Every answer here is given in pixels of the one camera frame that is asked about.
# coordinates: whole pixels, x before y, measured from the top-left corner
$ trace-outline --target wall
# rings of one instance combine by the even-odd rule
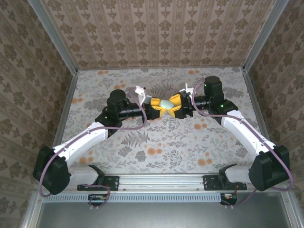
[[[78,68],[241,66],[274,0],[43,0]]]
[[[0,1],[0,227],[18,227],[38,150],[52,145],[71,80],[26,0]]]
[[[304,1],[290,0],[249,71],[271,139],[290,151],[304,206]]]

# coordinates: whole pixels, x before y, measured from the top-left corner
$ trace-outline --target patterned tablecloth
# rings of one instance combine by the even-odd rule
[[[114,89],[127,91],[138,85],[149,89],[152,96],[169,99],[181,83],[193,86],[203,76],[218,76],[225,97],[258,129],[240,68],[80,71],[63,141],[94,121]],[[124,127],[141,124],[141,118],[123,122]],[[83,154],[73,166],[94,164],[105,173],[202,173],[217,172],[228,164],[251,162],[233,134],[214,119],[195,112],[193,118],[183,120],[166,113],[141,130],[118,131]]]

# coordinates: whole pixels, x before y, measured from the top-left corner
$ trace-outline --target floral wallpaper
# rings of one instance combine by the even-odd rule
[[[26,0],[0,1],[0,227],[21,225],[71,74]]]
[[[304,1],[289,0],[249,71],[270,134],[290,151],[304,209]]]
[[[241,66],[275,0],[42,0],[79,69]]]
[[[147,94],[169,99],[179,91],[179,84],[187,82],[193,86],[199,78],[213,75],[220,77],[226,98],[258,129],[239,67],[79,71],[63,141],[94,121],[114,89],[128,91],[136,85],[145,86]],[[140,117],[123,121],[124,127],[141,124]],[[105,173],[201,173],[218,172],[228,164],[251,162],[233,134],[214,119],[195,112],[193,118],[183,120],[165,113],[138,131],[118,131],[73,165],[94,164]]]

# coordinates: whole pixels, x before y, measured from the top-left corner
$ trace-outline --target gray panel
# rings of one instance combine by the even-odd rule
[[[233,209],[219,203],[108,203],[100,209],[85,203],[46,203],[37,227],[288,228],[290,224],[280,193],[257,193]]]

